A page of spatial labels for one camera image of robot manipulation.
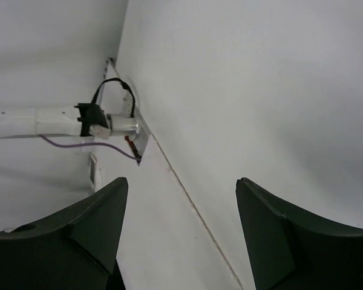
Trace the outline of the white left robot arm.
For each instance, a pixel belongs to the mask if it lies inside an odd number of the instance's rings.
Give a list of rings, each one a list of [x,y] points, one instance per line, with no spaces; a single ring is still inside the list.
[[[104,84],[118,82],[131,98],[126,114],[107,114],[97,104]],[[44,136],[96,137],[136,136],[140,133],[135,118],[136,98],[130,86],[118,77],[104,80],[89,103],[64,108],[11,108],[0,106],[0,139]]]

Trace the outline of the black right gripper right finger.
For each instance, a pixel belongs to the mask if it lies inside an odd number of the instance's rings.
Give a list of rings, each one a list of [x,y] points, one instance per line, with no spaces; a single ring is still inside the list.
[[[236,197],[257,289],[363,289],[363,229],[318,216],[247,178]]]

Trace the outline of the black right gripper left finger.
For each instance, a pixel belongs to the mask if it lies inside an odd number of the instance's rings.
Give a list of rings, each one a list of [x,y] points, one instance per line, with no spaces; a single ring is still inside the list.
[[[0,289],[125,289],[117,250],[128,181],[38,221],[0,231]]]

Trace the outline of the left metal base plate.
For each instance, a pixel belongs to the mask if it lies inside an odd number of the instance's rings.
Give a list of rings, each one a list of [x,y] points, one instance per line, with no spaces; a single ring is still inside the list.
[[[148,125],[144,121],[144,118],[142,114],[140,113],[138,107],[137,107],[138,101],[135,102],[135,110],[134,110],[134,119],[137,123],[137,130],[136,133],[129,134],[127,137],[125,137],[125,141],[128,143],[129,149],[131,153],[137,158],[137,165],[139,166],[144,153],[145,149],[148,145],[148,141],[151,136],[151,131],[149,130]],[[123,105],[122,105],[122,115],[124,117],[130,117],[131,116],[131,108],[133,106],[133,96],[127,92],[123,98]]]

